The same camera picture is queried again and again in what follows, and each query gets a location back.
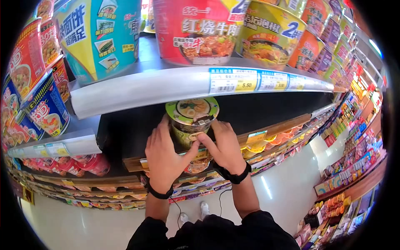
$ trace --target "tiled floor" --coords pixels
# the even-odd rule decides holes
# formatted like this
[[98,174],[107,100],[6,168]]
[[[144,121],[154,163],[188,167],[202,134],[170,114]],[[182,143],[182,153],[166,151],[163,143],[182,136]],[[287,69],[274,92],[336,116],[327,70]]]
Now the tiled floor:
[[[306,215],[316,199],[313,186],[320,179],[320,169],[328,162],[335,162],[341,156],[344,140],[340,139],[329,149],[317,137],[294,157],[287,158],[279,166],[252,178],[262,210],[269,211],[275,221],[288,233],[294,234],[298,222]],[[205,197],[179,202],[182,212],[188,214],[190,221],[200,218],[200,202],[205,200],[210,212],[221,212],[219,195],[221,191]],[[136,228],[144,220],[144,210],[100,211],[78,208],[35,195],[35,205],[21,201],[24,214],[34,231],[50,249],[125,249]],[[235,210],[232,192],[221,196],[222,217],[240,224]],[[170,206],[167,220],[168,237],[178,230],[179,209]]]

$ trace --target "white sneaker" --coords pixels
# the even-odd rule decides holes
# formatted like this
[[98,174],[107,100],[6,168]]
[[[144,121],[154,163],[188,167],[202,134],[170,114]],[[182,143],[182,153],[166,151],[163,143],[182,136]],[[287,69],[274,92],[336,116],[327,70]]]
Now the white sneaker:
[[180,222],[182,222],[182,225],[189,221],[189,217],[185,213],[180,213],[179,219],[180,219]]
[[205,201],[202,201],[200,203],[200,210],[201,210],[201,219],[204,220],[204,218],[210,214],[210,211],[208,210],[208,204]]

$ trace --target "hand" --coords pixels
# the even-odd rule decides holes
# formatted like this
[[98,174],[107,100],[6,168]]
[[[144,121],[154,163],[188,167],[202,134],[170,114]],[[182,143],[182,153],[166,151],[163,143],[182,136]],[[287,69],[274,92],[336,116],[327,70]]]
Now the hand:
[[144,152],[151,172],[150,185],[160,194],[165,194],[172,183],[180,176],[185,167],[198,153],[199,141],[194,141],[190,150],[183,156],[175,153],[168,129],[168,116],[164,115],[160,124],[147,138]]
[[218,165],[228,170],[230,174],[241,175],[246,169],[246,162],[240,152],[239,142],[232,126],[228,122],[216,119],[211,126],[217,145],[205,133],[198,134],[197,139],[206,146]]

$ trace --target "left hand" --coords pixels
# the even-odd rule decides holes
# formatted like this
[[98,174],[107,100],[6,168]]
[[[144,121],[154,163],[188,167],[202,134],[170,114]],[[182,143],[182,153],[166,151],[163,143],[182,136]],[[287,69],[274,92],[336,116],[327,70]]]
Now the left hand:
[[194,141],[190,150],[183,156],[175,152],[168,129],[169,119],[164,115],[159,125],[147,138],[144,152],[151,172],[150,185],[160,194],[165,194],[172,183],[181,175],[185,167],[198,153],[200,142]]

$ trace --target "black wristband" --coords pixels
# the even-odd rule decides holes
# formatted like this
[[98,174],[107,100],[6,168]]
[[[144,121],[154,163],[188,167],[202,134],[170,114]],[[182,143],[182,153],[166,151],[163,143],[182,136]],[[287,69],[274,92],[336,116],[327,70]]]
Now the black wristband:
[[216,162],[213,164],[213,167],[225,180],[229,180],[232,184],[240,184],[251,172],[251,166],[248,162],[246,162],[246,168],[241,175],[231,174],[226,168],[219,166]]
[[156,190],[154,190],[151,187],[150,181],[149,181],[147,183],[147,193],[151,193],[157,199],[167,200],[174,193],[174,189],[172,188],[172,185],[171,185],[171,188],[168,190],[168,192],[166,194],[160,194],[159,192],[157,192]]

